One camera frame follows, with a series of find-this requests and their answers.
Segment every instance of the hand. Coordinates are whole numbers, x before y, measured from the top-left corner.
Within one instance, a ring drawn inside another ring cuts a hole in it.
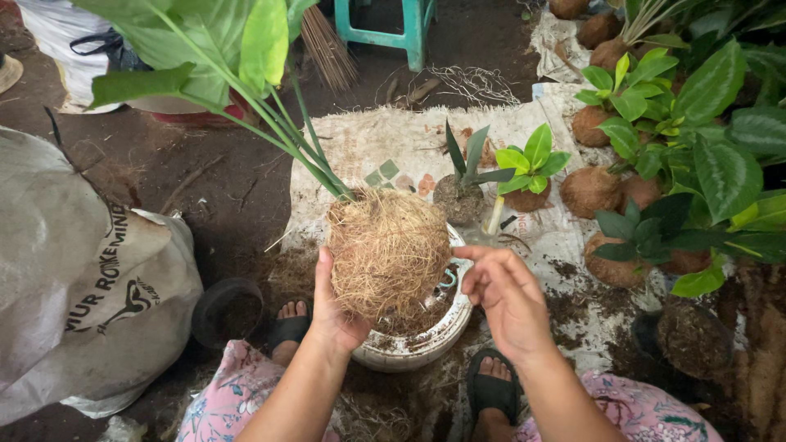
[[[333,269],[333,256],[327,247],[319,248],[316,284],[314,286],[314,319],[308,333],[324,340],[327,345],[335,345],[336,350],[349,355],[369,336],[371,323],[355,318],[347,321],[347,316],[336,302],[330,273]]]
[[[514,251],[468,245],[453,253],[475,262],[464,274],[461,291],[473,305],[483,306],[494,343],[506,358],[520,366],[533,355],[556,350],[538,280]]]

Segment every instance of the stool leg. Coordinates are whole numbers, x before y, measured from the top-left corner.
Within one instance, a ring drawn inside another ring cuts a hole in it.
[[[333,8],[336,13],[336,33],[344,45],[347,45],[350,37],[349,23],[349,0],[334,0]]]
[[[426,42],[423,32],[423,3],[421,0],[402,0],[404,9],[404,40],[410,71],[420,72],[426,61]]]

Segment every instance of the black sandal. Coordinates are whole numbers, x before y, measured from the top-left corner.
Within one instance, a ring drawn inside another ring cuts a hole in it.
[[[281,342],[301,342],[303,337],[306,336],[308,327],[311,326],[311,318],[313,316],[311,300],[308,300],[304,297],[294,297],[288,299],[278,308],[278,310],[276,310],[276,312],[280,311],[282,307],[284,307],[286,304],[289,304],[290,302],[294,302],[296,306],[299,301],[306,303],[306,315],[275,319],[273,321],[273,329],[267,335],[267,349],[269,352],[272,352],[273,349],[278,347]]]
[[[488,374],[479,374],[480,363],[483,358],[500,359],[510,370],[511,381],[495,378]],[[469,360],[467,369],[467,395],[469,396],[469,406],[472,409],[472,420],[477,422],[478,413],[483,408],[497,408],[505,413],[510,425],[516,425],[519,416],[519,396],[523,393],[519,377],[513,369],[513,365],[505,358],[502,353],[493,348],[484,348],[477,352]]]

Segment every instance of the pink floral pants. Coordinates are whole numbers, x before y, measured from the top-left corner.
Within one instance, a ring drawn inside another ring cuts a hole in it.
[[[178,442],[232,442],[248,419],[270,396],[284,373],[245,341],[230,341],[210,385],[185,412]],[[648,384],[590,371],[582,384],[608,418],[634,442],[722,442],[698,413]],[[338,442],[330,428],[323,442]],[[540,442],[533,418],[514,436]]]

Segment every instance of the broom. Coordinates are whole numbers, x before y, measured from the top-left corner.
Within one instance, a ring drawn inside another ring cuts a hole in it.
[[[317,6],[303,13],[303,41],[317,62],[320,77],[334,92],[347,90],[358,80],[358,69],[336,31]]]

